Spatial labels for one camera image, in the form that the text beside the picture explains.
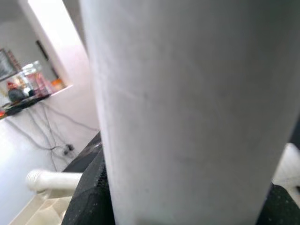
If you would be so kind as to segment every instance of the white cylinder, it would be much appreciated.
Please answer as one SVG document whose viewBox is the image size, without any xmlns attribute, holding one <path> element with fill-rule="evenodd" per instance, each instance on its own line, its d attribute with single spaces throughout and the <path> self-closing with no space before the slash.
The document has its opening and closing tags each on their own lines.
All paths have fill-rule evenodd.
<svg viewBox="0 0 300 225">
<path fill-rule="evenodd" d="M 255 224 L 299 112 L 299 4 L 81 1 L 116 224 Z"/>
<path fill-rule="evenodd" d="M 30 190 L 40 192 L 47 189 L 75 190 L 82 173 L 75 172 L 50 172 L 33 170 L 26 177 Z"/>
</svg>

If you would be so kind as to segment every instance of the white pillar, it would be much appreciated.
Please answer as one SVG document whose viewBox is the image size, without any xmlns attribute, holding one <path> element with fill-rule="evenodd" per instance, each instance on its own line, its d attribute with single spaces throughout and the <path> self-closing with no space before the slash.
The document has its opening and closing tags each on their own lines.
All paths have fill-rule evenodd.
<svg viewBox="0 0 300 225">
<path fill-rule="evenodd" d="M 118 225 L 254 225 L 299 112 L 297 1 L 81 1 Z"/>
</svg>

